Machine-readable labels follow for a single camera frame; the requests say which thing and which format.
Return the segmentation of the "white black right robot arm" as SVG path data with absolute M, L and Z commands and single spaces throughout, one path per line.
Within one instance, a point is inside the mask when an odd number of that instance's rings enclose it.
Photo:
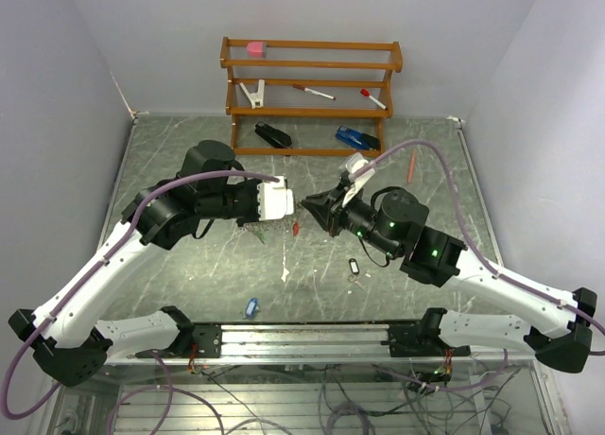
M 587 320 L 596 309 L 592 290 L 540 284 L 478 257 L 463 241 L 427 226 L 428 207 L 399 186 L 379 190 L 365 202 L 339 183 L 306 197 L 302 207 L 327 234 L 348 231 L 387 262 L 400 260 L 401 272 L 410 279 L 466 291 L 501 309 L 498 315 L 427 309 L 416 331 L 424 353 L 484 346 L 532 354 L 559 372 L 583 370 L 592 347 Z

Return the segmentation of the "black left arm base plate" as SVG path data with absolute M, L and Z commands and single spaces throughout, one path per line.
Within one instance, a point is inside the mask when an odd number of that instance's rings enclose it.
M 167 358 L 219 358 L 222 347 L 222 329 L 218 324 L 194 323 L 178 329 L 177 337 L 160 350 Z

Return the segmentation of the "large keyring with small rings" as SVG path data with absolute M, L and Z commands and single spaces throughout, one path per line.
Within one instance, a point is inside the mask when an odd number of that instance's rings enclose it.
M 241 226 L 241 229 L 253 234 L 265 234 L 273 231 L 290 230 L 296 220 L 296 214 L 290 214 L 280 219 L 247 222 Z

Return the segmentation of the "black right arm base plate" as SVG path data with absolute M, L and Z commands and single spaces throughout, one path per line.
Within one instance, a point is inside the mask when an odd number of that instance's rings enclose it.
M 437 338 L 422 339 L 419 322 L 397 322 L 388 325 L 386 346 L 391 357 L 444 357 L 447 347 Z

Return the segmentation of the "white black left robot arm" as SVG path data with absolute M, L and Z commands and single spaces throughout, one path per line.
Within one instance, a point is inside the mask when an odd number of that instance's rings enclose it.
M 42 371 L 66 387 L 96 374 L 108 359 L 153 350 L 181 357 L 195 325 L 177 307 L 138 318 L 104 321 L 122 285 L 179 241 L 203 237 L 201 221 L 238 225 L 291 214 L 293 195 L 283 176 L 249 172 L 228 145 L 203 140 L 187 150 L 175 177 L 140 191 L 89 262 L 46 303 L 19 309 L 9 326 Z

